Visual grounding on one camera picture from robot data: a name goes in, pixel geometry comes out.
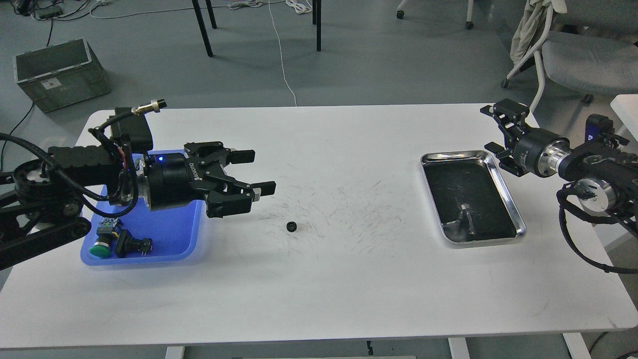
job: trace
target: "gray floor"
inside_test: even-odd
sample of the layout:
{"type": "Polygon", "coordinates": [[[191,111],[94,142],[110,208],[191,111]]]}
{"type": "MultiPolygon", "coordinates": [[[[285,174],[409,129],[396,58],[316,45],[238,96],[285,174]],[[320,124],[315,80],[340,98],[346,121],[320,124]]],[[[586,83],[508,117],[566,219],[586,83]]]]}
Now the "gray floor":
{"type": "MultiPolygon", "coordinates": [[[[398,2],[323,1],[321,53],[315,52],[310,15],[299,16],[283,4],[272,5],[286,76],[299,105],[493,103],[506,97],[531,102],[537,88],[533,70],[517,76],[510,89],[500,87],[512,67],[508,48],[524,1],[477,0],[475,28],[471,31],[463,27],[465,0],[412,1],[405,8],[404,20],[395,18],[398,2]]],[[[69,12],[78,4],[66,0],[63,8],[69,12]]],[[[123,15],[189,4],[114,0],[96,14],[123,15]]],[[[94,111],[132,106],[157,97],[166,98],[173,108],[293,105],[281,78],[279,47],[268,8],[221,8],[216,10],[216,17],[219,29],[211,32],[216,54],[212,59],[205,55],[192,11],[55,22],[51,43],[86,39],[108,72],[112,91],[48,114],[36,109],[15,135],[43,148],[72,146],[94,111]]],[[[31,104],[13,79],[13,57],[42,48],[49,26],[49,22],[14,15],[8,1],[0,1],[0,132],[11,130],[31,104]]],[[[549,81],[536,112],[538,122],[580,144],[589,114],[618,120],[609,107],[611,98],[598,97],[584,106],[579,102],[581,96],[549,81]]],[[[8,145],[5,168],[12,169],[29,159],[28,153],[8,145]]],[[[612,251],[611,257],[615,263],[638,266],[637,247],[636,243],[626,243],[612,251]]],[[[7,275],[8,271],[0,272],[0,285],[7,275]]],[[[637,279],[623,277],[623,281],[638,303],[637,279]]],[[[589,344],[596,336],[584,334],[589,344]]],[[[635,328],[611,333],[597,346],[593,358],[614,358],[636,349],[637,342],[635,328]]],[[[450,357],[444,339],[376,340],[373,347],[375,355],[450,357]]],[[[468,347],[472,358],[568,358],[561,335],[471,338],[468,347]]],[[[39,349],[3,351],[0,357],[162,358],[164,352],[164,347],[149,346],[39,349]]],[[[197,346],[188,348],[186,358],[347,355],[367,355],[365,341],[197,346]]]]}

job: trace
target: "black gear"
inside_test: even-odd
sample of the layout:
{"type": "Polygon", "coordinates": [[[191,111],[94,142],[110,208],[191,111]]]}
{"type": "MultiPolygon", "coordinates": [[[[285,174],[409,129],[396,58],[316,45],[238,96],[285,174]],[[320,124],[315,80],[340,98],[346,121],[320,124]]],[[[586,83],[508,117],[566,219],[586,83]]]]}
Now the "black gear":
{"type": "Polygon", "coordinates": [[[286,223],[286,229],[288,230],[288,232],[294,232],[297,230],[297,224],[295,222],[288,222],[286,223]]]}

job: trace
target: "stainless steel tray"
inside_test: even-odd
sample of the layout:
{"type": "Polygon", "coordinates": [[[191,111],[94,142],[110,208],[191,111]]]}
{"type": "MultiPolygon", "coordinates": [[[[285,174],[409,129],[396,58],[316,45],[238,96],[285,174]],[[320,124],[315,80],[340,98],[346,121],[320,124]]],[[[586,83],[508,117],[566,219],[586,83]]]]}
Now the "stainless steel tray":
{"type": "Polygon", "coordinates": [[[489,153],[428,153],[421,157],[441,230],[453,243],[520,238],[527,228],[489,153]]]}

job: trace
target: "blue tray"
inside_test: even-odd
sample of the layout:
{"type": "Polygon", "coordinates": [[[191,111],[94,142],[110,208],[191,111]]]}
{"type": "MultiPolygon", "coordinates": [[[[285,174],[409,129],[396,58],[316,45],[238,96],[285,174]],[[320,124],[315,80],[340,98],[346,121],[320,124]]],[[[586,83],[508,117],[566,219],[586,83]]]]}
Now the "blue tray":
{"type": "MultiPolygon", "coordinates": [[[[99,202],[98,209],[115,213],[124,208],[111,206],[108,202],[99,202]]],[[[115,242],[111,245],[111,256],[99,258],[89,253],[89,248],[95,244],[96,230],[103,217],[93,215],[91,231],[84,238],[80,258],[89,266],[104,266],[110,264],[136,264],[178,261],[188,257],[195,249],[199,219],[202,212],[202,202],[193,201],[185,207],[169,210],[149,211],[143,198],[140,198],[135,208],[120,220],[124,229],[128,229],[137,239],[150,238],[153,240],[152,249],[145,256],[140,252],[127,253],[125,258],[119,258],[113,253],[115,242]]]]}

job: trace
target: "white cloth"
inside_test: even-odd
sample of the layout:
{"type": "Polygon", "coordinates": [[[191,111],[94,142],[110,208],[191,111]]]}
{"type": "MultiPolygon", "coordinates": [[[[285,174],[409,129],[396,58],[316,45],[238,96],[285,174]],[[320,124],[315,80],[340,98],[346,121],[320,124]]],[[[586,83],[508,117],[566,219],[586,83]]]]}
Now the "white cloth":
{"type": "Polygon", "coordinates": [[[538,25],[541,24],[547,16],[547,7],[551,3],[551,0],[527,0],[523,18],[512,38],[510,59],[512,59],[514,63],[523,58],[525,52],[527,52],[532,40],[534,40],[534,35],[539,30],[538,25]]]}

